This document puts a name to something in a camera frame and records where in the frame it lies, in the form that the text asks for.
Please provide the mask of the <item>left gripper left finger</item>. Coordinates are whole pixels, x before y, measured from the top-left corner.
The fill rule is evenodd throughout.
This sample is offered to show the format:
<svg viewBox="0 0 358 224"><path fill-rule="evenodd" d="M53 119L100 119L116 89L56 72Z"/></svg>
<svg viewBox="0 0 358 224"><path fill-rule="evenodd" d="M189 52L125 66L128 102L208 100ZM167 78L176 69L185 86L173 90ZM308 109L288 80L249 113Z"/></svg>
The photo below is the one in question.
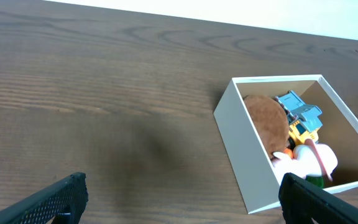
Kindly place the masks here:
<svg viewBox="0 0 358 224"><path fill-rule="evenodd" d="M0 224L79 223L88 203L86 174L75 172L0 211Z"/></svg>

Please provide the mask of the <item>yellow grey toy truck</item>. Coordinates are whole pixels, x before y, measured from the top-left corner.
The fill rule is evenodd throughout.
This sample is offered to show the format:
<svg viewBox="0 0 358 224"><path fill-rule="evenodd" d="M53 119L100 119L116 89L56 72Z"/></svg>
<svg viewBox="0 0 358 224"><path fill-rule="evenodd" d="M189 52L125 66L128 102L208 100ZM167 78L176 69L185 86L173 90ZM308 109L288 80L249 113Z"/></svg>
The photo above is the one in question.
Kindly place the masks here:
<svg viewBox="0 0 358 224"><path fill-rule="evenodd" d="M287 115L288 143L291 149L304 144L306 139L312 139L318 143L318 131L323 126L319 119L322 111L318 106L306 104L293 90L286 95L276 96L274 100Z"/></svg>

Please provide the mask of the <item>green round toy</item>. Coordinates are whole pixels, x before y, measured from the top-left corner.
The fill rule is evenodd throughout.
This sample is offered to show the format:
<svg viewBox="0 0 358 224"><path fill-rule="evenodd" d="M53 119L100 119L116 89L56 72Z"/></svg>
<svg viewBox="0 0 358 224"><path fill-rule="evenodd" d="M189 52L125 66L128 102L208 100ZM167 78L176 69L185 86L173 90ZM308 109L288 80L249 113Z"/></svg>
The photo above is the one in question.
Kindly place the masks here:
<svg viewBox="0 0 358 224"><path fill-rule="evenodd" d="M323 189L324 188L324 179L323 177L314 177L314 176L306 176L306 181L308 181L309 183Z"/></svg>

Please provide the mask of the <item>pink white duck toy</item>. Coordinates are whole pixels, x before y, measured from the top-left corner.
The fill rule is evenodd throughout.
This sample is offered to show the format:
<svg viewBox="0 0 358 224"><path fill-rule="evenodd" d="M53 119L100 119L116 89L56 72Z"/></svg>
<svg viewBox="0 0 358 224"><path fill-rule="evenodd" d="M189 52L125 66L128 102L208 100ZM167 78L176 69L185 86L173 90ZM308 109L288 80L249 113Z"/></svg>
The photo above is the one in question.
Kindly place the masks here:
<svg viewBox="0 0 358 224"><path fill-rule="evenodd" d="M306 179L307 176L326 176L333 181L332 173L338 165L334 151L326 144L307 139L292 150L293 158L284 152L274 152L271 160L273 173L279 183L286 173Z"/></svg>

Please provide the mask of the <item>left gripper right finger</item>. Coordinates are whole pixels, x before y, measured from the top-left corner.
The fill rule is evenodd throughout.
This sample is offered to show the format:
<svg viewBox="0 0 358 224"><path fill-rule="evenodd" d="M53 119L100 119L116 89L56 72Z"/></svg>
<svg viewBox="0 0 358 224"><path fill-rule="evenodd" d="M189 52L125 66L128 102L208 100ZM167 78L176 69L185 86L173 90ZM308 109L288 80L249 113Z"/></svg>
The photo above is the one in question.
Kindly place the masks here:
<svg viewBox="0 0 358 224"><path fill-rule="evenodd" d="M358 208L292 173L284 175L278 198L286 224L358 224Z"/></svg>

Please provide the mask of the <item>brown plush toy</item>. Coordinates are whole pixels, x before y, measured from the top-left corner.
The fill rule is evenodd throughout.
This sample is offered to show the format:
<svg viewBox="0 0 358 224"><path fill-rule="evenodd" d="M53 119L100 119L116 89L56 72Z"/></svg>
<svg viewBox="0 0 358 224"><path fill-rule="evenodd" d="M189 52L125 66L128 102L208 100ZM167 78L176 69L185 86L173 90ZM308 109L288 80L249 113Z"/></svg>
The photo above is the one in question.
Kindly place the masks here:
<svg viewBox="0 0 358 224"><path fill-rule="evenodd" d="M268 157L273 159L274 152L287 147L287 114L277 101L265 95L248 95L243 101Z"/></svg>

